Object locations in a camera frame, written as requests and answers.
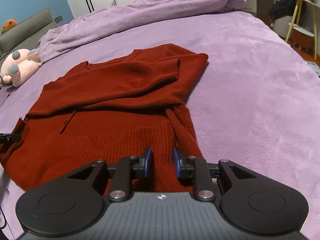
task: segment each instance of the black circular cover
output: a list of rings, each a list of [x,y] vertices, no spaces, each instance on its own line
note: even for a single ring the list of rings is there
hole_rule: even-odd
[[[308,203],[302,194],[275,181],[249,181],[242,180],[223,195],[220,208],[227,220],[260,235],[301,228],[308,215]]]
[[[26,192],[17,202],[16,213],[25,230],[41,236],[65,236],[94,223],[103,208],[98,192],[73,180],[59,188],[47,183]]]

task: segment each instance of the pink stuffed animal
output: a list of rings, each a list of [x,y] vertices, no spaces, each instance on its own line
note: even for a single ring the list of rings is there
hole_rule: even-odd
[[[21,86],[41,66],[37,49],[19,49],[12,52],[3,62],[0,76],[4,83]]]

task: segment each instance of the metal screw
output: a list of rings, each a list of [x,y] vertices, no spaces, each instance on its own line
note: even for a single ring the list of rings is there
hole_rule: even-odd
[[[201,191],[198,193],[198,196],[199,196],[200,198],[204,198],[204,199],[206,199],[206,198],[212,198],[213,195],[214,195],[214,193],[213,193],[212,191],[210,191],[210,190],[201,190]]]
[[[122,190],[114,190],[110,193],[110,197],[118,199],[125,197],[125,192]]]

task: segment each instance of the orange plush toy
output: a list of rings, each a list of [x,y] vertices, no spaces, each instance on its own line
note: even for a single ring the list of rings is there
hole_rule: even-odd
[[[1,34],[4,34],[5,32],[7,32],[8,30],[12,29],[13,27],[17,26],[18,22],[16,19],[10,19],[9,21],[7,21],[2,29],[1,29]]]

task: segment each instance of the wooden table leg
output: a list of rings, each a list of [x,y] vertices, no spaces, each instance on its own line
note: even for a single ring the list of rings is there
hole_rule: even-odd
[[[299,25],[299,22],[300,22],[302,3],[303,3],[303,1],[300,0],[300,3],[299,3],[299,11],[298,11],[298,16],[297,16],[297,21],[296,21],[296,23],[297,23],[298,25]]]
[[[297,0],[296,8],[294,9],[294,14],[293,14],[293,17],[292,17],[292,21],[291,21],[291,24],[290,24],[290,28],[289,28],[287,37],[285,38],[285,42],[288,42],[288,40],[290,38],[290,34],[291,34],[291,31],[292,31],[292,28],[293,28],[293,24],[294,24],[294,21],[296,20],[296,16],[297,16],[297,12],[298,12],[298,9],[299,9],[299,5],[300,5],[300,0]]]
[[[317,54],[318,54],[318,33],[317,33],[316,13],[315,13],[314,6],[312,6],[312,17],[313,17],[313,28],[315,32],[315,60],[316,60]]]

